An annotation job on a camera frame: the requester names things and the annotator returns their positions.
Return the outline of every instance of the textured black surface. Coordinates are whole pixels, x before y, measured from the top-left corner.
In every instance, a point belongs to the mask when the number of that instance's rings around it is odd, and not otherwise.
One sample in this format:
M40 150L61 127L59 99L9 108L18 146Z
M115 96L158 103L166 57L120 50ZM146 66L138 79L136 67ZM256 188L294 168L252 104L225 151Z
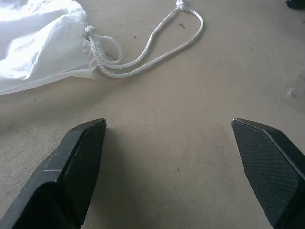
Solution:
M79 225L85 221L99 173L104 132L95 125L85 132L63 174L63 187Z
M286 4L288 7L293 9L305 9L305 0L288 0Z
M290 154L297 155L299 161L304 155L294 151L297 148L274 128L241 119L235 119L232 128L245 174L270 224L275 228L305 228L295 218L304 207L299 205L303 201L304 180ZM288 149L287 153L277 139Z
M79 229L99 172L104 119L70 130L34 171L8 211L1 229Z

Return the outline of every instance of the beige carpet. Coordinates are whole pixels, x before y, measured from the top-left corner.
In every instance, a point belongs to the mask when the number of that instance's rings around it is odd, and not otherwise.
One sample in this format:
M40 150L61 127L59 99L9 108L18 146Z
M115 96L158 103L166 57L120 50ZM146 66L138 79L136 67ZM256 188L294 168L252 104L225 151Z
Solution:
M174 0L81 0L98 33L136 58ZM281 96L305 61L305 13L285 0L194 0L205 32L126 80L67 78L0 96L0 217L65 132L106 118L104 161L82 229L270 229L244 175L233 117L281 129L305 152L305 116ZM149 60L182 44L182 14ZM106 47L116 55L114 48Z

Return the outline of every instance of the white rope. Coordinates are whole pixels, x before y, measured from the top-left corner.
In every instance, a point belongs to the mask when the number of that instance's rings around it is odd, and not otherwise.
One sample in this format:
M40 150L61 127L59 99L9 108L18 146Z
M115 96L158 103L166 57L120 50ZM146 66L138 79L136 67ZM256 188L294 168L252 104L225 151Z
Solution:
M94 54L94 56L96 58L98 67L100 68L102 73L104 73L105 75L107 75L107 76L109 76L111 78L117 78L117 79L119 79L119 78L126 78L126 77L129 77L129 76L132 76L134 74L137 74L137 73L139 73L139 72L141 72L141 71L143 71L143 70L153 66L154 64L158 63L162 59L164 59L164 58L174 54L175 52L178 52L179 50L181 50L181 49L189 46L190 44L192 44L196 40L196 38L200 35L200 33L201 33L202 29L203 29L203 19L200 16L200 14L197 13L196 11L194 11L192 9L186 8L184 0L177 0L176 5L177 5L177 7L172 12L170 12L170 14L152 32L151 36L148 39L146 47L144 48L144 50L142 52L142 54L137 59L135 59L134 61L132 61L130 63L126 63L126 64L120 64L122 62L122 53L123 53L123 50L122 50L122 47L120 46L120 44L115 39L113 39L111 37L95 35L94 34L95 28L93 26L88 26L85 29L85 33L86 33L86 36L88 37L88 39L89 39L89 41L91 43L93 54ZM130 71L128 73L116 74L116 73L112 73L112 72L110 72L110 71L108 71L106 69L106 68L110 68L110 69L124 69L124 68L129 68L129 67L132 67L132 66L136 65L147 54L155 34L167 23L167 21L170 18L174 17L177 14L177 12L180 12L180 11L184 11L184 12L187 12L187 13L194 14L200 20L199 30L190 40L188 40L183 45L180 45L179 47L177 47L177 48L175 48L175 49L173 49L173 50L171 50L171 51L169 51L169 52L167 52L167 53L157 57L156 59L154 59L154 60L144 64L143 66L141 66L141 67L139 67L137 69L134 69L134 70L132 70L132 71ZM102 38L102 39L109 40L109 41L111 41L116 46L116 48L119 51L119 58L116 61L110 61L110 60L107 59L107 57L105 55L105 52L104 52L104 50L102 48L102 43L97 38Z

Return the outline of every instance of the dirt spot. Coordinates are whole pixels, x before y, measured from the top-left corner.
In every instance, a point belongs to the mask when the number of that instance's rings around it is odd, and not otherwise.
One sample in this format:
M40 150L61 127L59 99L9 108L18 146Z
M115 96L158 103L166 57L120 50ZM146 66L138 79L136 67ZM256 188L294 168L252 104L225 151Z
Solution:
M183 24L183 23L180 23L180 24L179 24L179 26L181 26L182 28L184 28L184 29L185 29L185 26L184 26L184 24Z

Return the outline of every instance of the drawstring bag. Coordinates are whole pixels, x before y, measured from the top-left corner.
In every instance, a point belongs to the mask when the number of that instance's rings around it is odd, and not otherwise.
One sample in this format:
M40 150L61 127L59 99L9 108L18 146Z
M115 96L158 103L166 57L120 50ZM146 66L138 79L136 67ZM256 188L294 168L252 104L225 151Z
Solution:
M183 45L128 73L147 54L156 33L178 12L195 15L201 22L198 32ZM122 48L113 38L98 36L88 25L86 12L74 0L17 0L0 5L0 95L38 87L68 77L93 78L98 66L111 78L126 78L151 67L189 46L203 29L202 17L178 0L175 9L152 32L142 54L122 64ZM102 40L111 41L119 51L116 61L107 59Z

